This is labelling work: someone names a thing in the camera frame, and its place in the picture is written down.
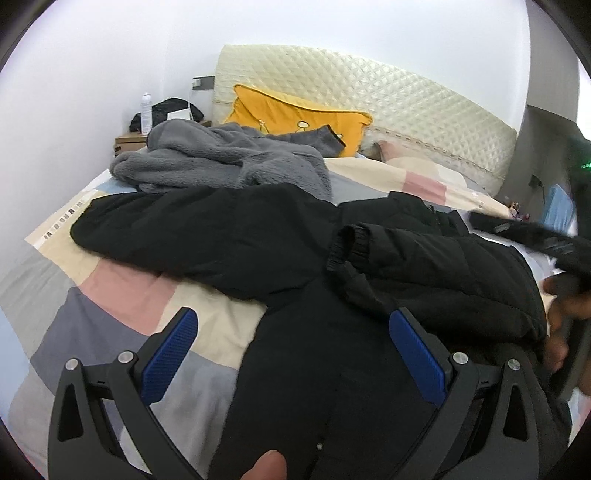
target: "bedsheet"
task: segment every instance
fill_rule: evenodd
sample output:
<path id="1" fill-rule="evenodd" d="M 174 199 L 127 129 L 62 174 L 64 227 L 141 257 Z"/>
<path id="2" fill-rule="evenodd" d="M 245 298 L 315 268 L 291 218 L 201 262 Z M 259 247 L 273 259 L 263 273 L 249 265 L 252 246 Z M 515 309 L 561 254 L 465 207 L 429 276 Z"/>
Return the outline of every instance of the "bedsheet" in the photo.
<path id="1" fill-rule="evenodd" d="M 374 160 L 338 158 L 326 164 L 335 203 L 398 190 L 463 215 L 469 209 L 503 213 L 485 194 L 456 191 Z M 0 416 L 45 476 L 51 406 L 64 363 L 76 356 L 86 365 L 99 364 L 137 350 L 178 308 L 188 306 L 199 316 L 199 334 L 164 398 L 151 408 L 181 453 L 207 477 L 242 354 L 265 311 L 255 301 L 118 264 L 74 244 L 69 229 L 92 199 L 134 191 L 103 172 L 27 237 L 27 259 L 0 281 L 0 363 L 7 366 L 0 373 Z M 537 280 L 551 274 L 546 257 L 518 248 Z M 578 397 L 571 405 L 576 426 L 588 411 L 586 400 Z M 107 402 L 106 409 L 127 458 L 146 469 L 116 408 Z"/>

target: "nightstand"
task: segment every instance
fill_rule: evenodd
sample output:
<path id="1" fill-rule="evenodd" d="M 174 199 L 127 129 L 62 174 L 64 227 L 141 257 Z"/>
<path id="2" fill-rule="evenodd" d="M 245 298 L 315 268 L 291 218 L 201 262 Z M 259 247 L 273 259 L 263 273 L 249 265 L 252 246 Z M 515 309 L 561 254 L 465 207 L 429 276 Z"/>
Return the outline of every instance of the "nightstand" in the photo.
<path id="1" fill-rule="evenodd" d="M 132 152 L 146 146 L 147 135 L 139 132 L 126 133 L 115 138 L 115 157 L 121 152 Z"/>

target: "yellow pillow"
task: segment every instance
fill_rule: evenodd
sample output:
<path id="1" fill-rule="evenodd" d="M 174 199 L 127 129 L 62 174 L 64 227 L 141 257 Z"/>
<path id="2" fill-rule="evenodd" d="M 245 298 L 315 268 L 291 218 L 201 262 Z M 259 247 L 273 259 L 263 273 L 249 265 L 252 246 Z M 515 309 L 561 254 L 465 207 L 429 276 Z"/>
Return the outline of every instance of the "yellow pillow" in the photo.
<path id="1" fill-rule="evenodd" d="M 330 125 L 345 143 L 341 157 L 355 155 L 371 115 L 338 110 L 286 93 L 235 85 L 236 100 L 226 122 L 259 129 L 265 134 L 288 134 Z"/>

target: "quilted headboard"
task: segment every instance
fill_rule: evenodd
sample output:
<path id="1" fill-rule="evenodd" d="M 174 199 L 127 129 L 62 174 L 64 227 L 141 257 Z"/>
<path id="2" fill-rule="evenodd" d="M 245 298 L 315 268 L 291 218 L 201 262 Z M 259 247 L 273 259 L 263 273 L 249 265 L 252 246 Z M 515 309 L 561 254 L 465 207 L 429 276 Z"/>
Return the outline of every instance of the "quilted headboard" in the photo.
<path id="1" fill-rule="evenodd" d="M 395 138 L 495 195 L 517 133 L 474 102 L 425 77 L 356 55 L 288 45 L 225 45 L 216 68 L 213 122 L 229 115 L 237 83 L 371 113 L 363 144 Z"/>

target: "gray wall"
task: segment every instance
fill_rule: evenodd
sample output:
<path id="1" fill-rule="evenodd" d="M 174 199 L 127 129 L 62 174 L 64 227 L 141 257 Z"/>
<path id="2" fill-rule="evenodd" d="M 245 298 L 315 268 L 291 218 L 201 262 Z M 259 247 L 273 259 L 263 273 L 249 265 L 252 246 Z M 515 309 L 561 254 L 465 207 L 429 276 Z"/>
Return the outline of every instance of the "gray wall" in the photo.
<path id="1" fill-rule="evenodd" d="M 527 104 L 576 122 L 579 104 L 577 56 L 546 12 L 533 0 L 526 0 L 526 6 L 531 39 Z"/>
<path id="2" fill-rule="evenodd" d="M 576 122 L 579 104 L 577 56 L 552 19 L 533 1 L 526 0 L 530 19 L 531 60 L 527 104 Z M 521 204 L 521 211 L 538 218 L 543 209 L 539 188 L 529 186 L 536 175 L 547 193 L 554 184 L 564 184 L 561 152 L 564 142 L 552 128 L 535 116 L 524 114 L 515 154 L 505 182 L 496 198 Z"/>

